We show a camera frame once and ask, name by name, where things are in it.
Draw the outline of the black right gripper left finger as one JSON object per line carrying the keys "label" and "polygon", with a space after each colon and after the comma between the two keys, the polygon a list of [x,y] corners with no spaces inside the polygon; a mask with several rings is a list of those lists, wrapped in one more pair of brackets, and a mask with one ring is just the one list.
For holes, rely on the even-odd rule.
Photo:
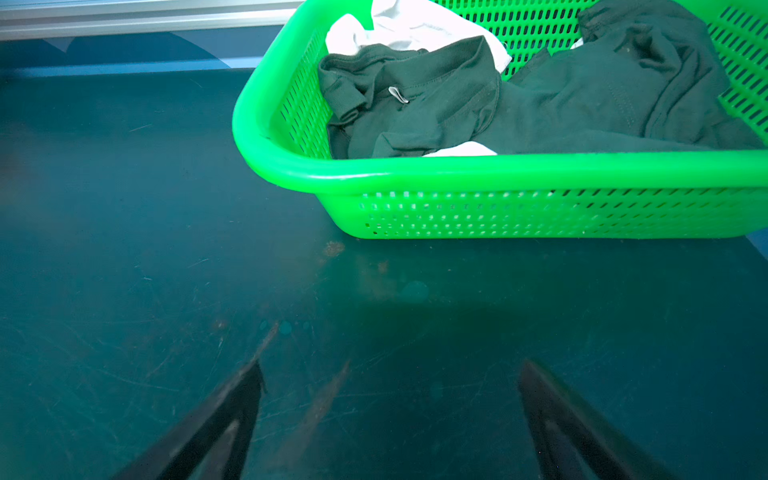
{"label": "black right gripper left finger", "polygon": [[192,479],[203,466],[201,479],[241,478],[264,391],[254,358],[113,477]]}

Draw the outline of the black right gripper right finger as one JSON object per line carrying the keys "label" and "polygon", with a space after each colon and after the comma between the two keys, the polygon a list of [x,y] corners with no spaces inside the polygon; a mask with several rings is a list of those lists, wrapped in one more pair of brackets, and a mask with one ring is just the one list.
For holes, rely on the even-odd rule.
{"label": "black right gripper right finger", "polygon": [[673,479],[543,364],[523,363],[518,389],[544,479]]}

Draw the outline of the dark green t shirt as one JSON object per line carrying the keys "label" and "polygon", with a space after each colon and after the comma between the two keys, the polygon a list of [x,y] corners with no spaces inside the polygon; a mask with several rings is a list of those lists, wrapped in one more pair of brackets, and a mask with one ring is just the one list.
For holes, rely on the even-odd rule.
{"label": "dark green t shirt", "polygon": [[436,50],[399,34],[333,48],[318,66],[337,160],[534,153],[758,150],[720,103],[729,80],[705,24],[673,1],[600,1],[583,44],[511,78],[480,35]]}

